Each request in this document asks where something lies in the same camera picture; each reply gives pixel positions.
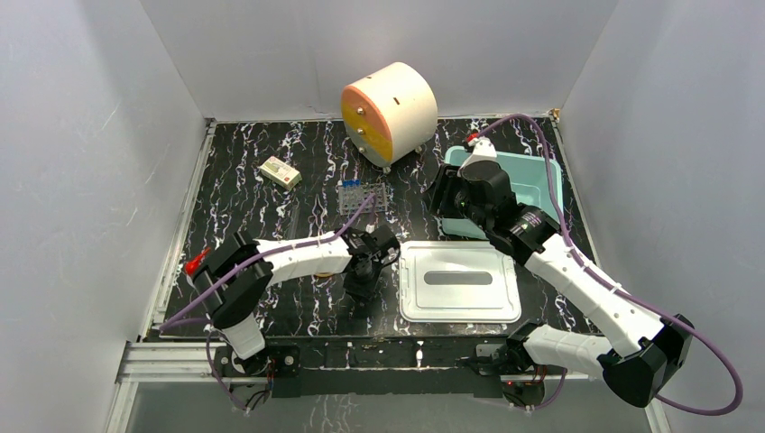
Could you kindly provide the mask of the light blue plastic bin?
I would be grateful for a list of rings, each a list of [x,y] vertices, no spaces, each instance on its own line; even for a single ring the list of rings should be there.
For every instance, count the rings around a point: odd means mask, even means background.
[[[461,165],[468,157],[468,152],[461,146],[450,147],[445,155],[445,164]],[[512,191],[519,202],[541,208],[559,222],[549,194],[547,167],[541,156],[529,156],[511,152],[498,152],[497,162],[510,175]],[[562,205],[563,185],[562,170],[559,164],[550,160],[550,173],[556,192],[556,203]],[[441,218],[441,228],[445,235],[463,236],[486,240],[484,232],[466,219]]]

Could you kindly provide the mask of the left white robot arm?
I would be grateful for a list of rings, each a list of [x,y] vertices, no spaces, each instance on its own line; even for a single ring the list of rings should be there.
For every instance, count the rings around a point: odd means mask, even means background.
[[[383,268],[398,260],[401,244],[388,226],[368,233],[349,227],[289,241],[254,239],[246,232],[227,238],[217,249],[187,264],[187,279],[203,301],[213,328],[235,353],[235,364],[248,375],[268,367],[265,338],[254,316],[272,285],[318,274],[342,275],[346,294],[358,302],[374,297]]]

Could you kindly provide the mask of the clear graduated cylinder blue base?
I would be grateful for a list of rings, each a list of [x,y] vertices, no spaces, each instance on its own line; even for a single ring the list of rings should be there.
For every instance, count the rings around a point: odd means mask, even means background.
[[[288,240],[296,238],[296,233],[298,230],[298,226],[300,224],[300,203],[299,202],[292,207],[291,212],[285,218],[285,223],[287,224],[287,227],[286,227],[284,238]]]

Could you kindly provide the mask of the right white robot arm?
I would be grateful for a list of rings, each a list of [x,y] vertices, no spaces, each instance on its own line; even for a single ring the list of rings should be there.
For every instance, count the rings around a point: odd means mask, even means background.
[[[465,218],[490,245],[550,284],[599,329],[579,334],[531,321],[506,340],[493,363],[519,373],[555,365],[605,381],[632,406],[647,406],[684,363],[689,321],[642,309],[595,280],[595,266],[569,247],[559,223],[541,208],[519,202],[508,174],[495,161],[461,169],[443,165],[426,191],[437,217]]]

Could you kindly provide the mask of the small cream cardboard box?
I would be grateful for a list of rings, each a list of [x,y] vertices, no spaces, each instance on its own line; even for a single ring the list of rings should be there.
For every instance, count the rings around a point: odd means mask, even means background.
[[[263,162],[259,170],[263,176],[286,190],[294,189],[302,181],[302,175],[297,169],[275,156]]]

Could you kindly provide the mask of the clear test tube rack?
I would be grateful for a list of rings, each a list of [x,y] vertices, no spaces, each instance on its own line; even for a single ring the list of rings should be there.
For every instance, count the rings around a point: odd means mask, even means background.
[[[384,182],[363,183],[359,189],[341,189],[341,182],[336,188],[338,212],[340,215],[352,215],[359,208],[363,213],[385,213],[388,208],[388,187]]]

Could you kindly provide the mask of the metal crucible tongs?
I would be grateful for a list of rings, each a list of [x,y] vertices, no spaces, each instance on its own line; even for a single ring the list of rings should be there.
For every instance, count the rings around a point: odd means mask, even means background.
[[[327,202],[319,195],[315,196],[309,217],[310,232],[315,235],[324,233],[324,224],[327,216]]]

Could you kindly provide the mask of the white bin lid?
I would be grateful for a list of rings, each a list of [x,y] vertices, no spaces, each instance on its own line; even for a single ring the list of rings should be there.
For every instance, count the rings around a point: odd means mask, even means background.
[[[414,323],[510,324],[521,318],[514,261],[486,241],[408,241],[399,311]]]

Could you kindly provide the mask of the round cream drawer cabinet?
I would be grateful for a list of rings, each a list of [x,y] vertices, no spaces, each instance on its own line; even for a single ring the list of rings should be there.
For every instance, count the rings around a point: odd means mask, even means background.
[[[340,108],[355,148],[385,174],[407,154],[422,152],[438,125],[431,87],[403,62],[393,62],[345,86]]]

